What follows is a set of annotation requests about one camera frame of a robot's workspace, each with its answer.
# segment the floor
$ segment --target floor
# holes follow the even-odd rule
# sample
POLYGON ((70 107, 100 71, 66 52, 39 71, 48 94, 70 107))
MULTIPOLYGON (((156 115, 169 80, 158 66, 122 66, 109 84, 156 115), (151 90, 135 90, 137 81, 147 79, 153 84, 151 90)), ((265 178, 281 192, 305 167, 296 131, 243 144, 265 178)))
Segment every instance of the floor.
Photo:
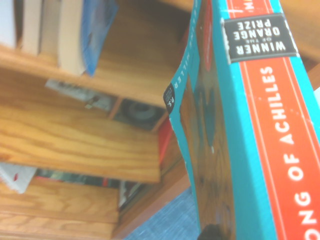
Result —
POLYGON ((198 235, 195 202, 188 188, 125 240, 196 240, 198 235))

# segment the red object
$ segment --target red object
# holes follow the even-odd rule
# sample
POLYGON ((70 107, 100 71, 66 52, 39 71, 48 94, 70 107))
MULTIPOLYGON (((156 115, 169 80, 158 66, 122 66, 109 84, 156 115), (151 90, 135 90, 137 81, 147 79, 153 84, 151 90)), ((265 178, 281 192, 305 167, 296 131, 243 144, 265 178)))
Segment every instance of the red object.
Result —
POLYGON ((205 69, 210 72, 211 61, 212 61, 212 4, 211 0, 206 1, 206 9, 204 16, 204 44, 203 44, 203 52, 204 52, 204 63, 205 69))
POLYGON ((171 122, 169 118, 162 124, 158 131, 159 137, 159 163, 162 163, 164 159, 167 147, 170 142, 170 138, 172 136, 173 129, 171 127, 171 122))
MULTIPOLYGON (((269 0, 228 6, 230 18, 273 13, 269 0)), ((290 58, 239 65, 277 237, 319 239, 320 147, 290 58)))

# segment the shelf board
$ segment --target shelf board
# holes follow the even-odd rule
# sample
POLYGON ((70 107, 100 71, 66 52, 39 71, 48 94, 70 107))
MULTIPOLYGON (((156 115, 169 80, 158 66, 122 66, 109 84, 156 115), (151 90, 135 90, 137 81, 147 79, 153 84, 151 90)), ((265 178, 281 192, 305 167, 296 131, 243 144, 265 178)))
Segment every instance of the shelf board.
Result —
POLYGON ((33 179, 17 194, 0 183, 0 236, 109 240, 117 221, 118 189, 33 179))
POLYGON ((190 14, 155 0, 119 0, 94 77, 0 46, 0 67, 54 78, 107 94, 165 107, 162 95, 179 64, 180 38, 190 14))
POLYGON ((158 135, 0 68, 0 161, 143 183, 160 181, 158 135))
POLYGON ((0 213, 116 224, 119 190, 32 179, 23 194, 0 183, 0 213))

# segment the blue book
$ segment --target blue book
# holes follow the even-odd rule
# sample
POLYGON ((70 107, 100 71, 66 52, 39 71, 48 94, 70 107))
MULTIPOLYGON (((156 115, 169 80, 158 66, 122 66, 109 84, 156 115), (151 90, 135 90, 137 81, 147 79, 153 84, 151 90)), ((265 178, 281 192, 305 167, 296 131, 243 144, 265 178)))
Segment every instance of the blue book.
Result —
POLYGON ((84 0, 81 26, 82 58, 86 72, 95 74, 99 56, 119 6, 114 0, 84 0))

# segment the white book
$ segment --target white book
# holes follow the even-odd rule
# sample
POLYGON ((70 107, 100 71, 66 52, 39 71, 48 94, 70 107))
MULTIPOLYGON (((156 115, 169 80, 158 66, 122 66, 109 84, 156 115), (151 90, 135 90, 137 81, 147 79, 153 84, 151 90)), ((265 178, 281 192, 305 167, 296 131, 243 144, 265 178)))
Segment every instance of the white book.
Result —
POLYGON ((83 5, 83 0, 61 0, 58 64, 75 75, 85 71, 81 45, 83 5))
POLYGON ((0 178, 10 189, 17 191, 19 194, 23 194, 35 175, 36 170, 36 167, 1 162, 0 178))
POLYGON ((58 56, 60 10, 60 0, 44 0, 40 52, 54 57, 58 56))
POLYGON ((0 0, 0 44, 13 49, 17 46, 14 0, 0 0))
POLYGON ((23 2, 22 50, 38 55, 40 51, 42 0, 24 0, 23 2))

